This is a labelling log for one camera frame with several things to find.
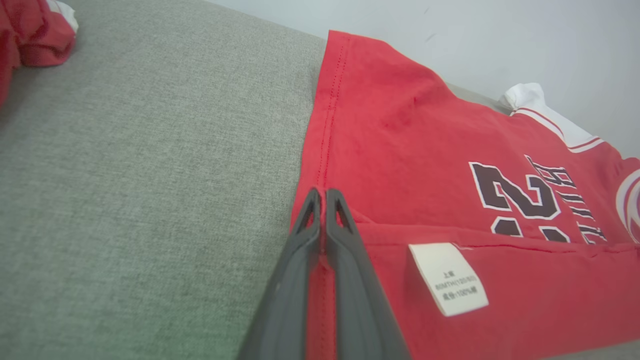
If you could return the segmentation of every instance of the clothing label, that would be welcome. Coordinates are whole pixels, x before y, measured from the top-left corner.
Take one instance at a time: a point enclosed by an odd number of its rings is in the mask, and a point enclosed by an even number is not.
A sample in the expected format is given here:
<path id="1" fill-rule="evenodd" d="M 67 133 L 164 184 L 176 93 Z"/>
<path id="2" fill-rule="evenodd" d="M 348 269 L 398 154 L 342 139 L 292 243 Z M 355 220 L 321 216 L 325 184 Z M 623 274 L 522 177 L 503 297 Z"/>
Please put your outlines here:
<path id="1" fill-rule="evenodd" d="M 444 316 L 489 305 L 480 278 L 453 244 L 417 244 L 409 249 Z"/>

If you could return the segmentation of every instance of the white wall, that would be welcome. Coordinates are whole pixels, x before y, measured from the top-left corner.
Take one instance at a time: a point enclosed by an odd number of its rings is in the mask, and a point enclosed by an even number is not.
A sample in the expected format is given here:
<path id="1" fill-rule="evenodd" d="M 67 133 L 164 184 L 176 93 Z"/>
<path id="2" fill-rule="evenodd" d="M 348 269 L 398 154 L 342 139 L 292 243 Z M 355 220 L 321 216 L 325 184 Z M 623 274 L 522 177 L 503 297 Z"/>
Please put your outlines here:
<path id="1" fill-rule="evenodd" d="M 379 38 L 493 99 L 541 83 L 551 108 L 640 156 L 640 1 L 210 1 L 323 38 Z"/>

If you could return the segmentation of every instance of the gray upholstery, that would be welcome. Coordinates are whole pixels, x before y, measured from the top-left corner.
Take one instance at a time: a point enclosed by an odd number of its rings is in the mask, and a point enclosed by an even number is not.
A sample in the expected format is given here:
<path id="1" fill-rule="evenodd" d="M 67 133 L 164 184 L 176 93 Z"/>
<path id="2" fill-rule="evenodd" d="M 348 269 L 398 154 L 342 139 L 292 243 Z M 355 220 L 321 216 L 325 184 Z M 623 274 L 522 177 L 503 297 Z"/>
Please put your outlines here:
<path id="1" fill-rule="evenodd" d="M 73 55 L 0 109 L 0 359 L 231 359 L 324 41 L 201 0 L 67 2 Z"/>

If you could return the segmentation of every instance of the red stripe trim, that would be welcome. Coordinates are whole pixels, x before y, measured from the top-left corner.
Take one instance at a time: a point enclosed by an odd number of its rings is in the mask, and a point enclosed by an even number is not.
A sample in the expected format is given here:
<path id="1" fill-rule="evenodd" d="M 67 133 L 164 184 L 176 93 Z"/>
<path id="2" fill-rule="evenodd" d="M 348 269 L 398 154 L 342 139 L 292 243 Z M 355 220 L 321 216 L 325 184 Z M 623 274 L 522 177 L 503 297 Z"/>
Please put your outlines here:
<path id="1" fill-rule="evenodd" d="M 585 146 L 585 145 L 589 145 L 589 144 L 591 144 L 591 143 L 593 143 L 593 142 L 596 142 L 596 141 L 598 141 L 598 140 L 600 140 L 600 138 L 596 136 L 594 139 L 592 139 L 592 140 L 590 140 L 590 141 L 588 141 L 588 142 L 586 142 L 586 143 L 583 143 L 583 144 L 580 144 L 580 145 L 576 145 L 576 146 L 572 146 L 572 147 L 570 147 L 569 149 L 577 149 L 577 148 L 579 148 L 579 147 L 583 147 L 583 146 Z"/>
<path id="2" fill-rule="evenodd" d="M 539 116 L 539 117 L 541 117 L 541 118 L 545 119 L 546 121 L 549 121 L 549 123 L 551 123 L 553 126 L 555 126 L 555 127 L 556 127 L 556 129 L 558 129 L 558 131 L 560 131 L 560 133 L 562 134 L 562 137 L 564 138 L 564 133 L 562 132 L 562 130 L 560 129 L 560 127 L 559 127 L 558 125 L 556 125 L 556 123 L 555 123 L 555 122 L 552 122 L 551 120 L 549 120 L 549 118 L 548 118 L 548 117 L 546 117 L 546 116 L 542 115 L 541 113 L 539 113 L 539 112 L 537 112 L 537 111 L 535 111 L 535 110 L 531 110 L 531 109 L 529 109 L 529 108 L 518 108 L 518 110 L 531 111 L 532 113 L 534 113 L 534 114 L 536 114 L 537 116 Z"/>

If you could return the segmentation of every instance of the red garment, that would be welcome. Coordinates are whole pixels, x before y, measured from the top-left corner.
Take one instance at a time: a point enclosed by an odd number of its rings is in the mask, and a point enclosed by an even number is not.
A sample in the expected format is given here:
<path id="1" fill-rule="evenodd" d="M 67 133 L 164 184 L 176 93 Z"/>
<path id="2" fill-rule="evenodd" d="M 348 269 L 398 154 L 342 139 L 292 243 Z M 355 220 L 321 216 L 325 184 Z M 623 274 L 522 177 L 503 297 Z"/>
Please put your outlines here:
<path id="1" fill-rule="evenodd" d="M 67 60 L 76 33 L 47 0 L 0 0 L 0 106 L 13 69 L 59 65 Z"/>
<path id="2" fill-rule="evenodd" d="M 541 111 L 463 101 L 389 45 L 330 33 L 292 219 L 312 187 L 344 194 L 414 359 L 537 359 L 640 338 L 640 160 L 593 137 L 568 147 Z M 408 250 L 434 242 L 458 245 L 488 306 L 438 310 Z M 335 358 L 334 303 L 321 256 L 308 359 Z"/>

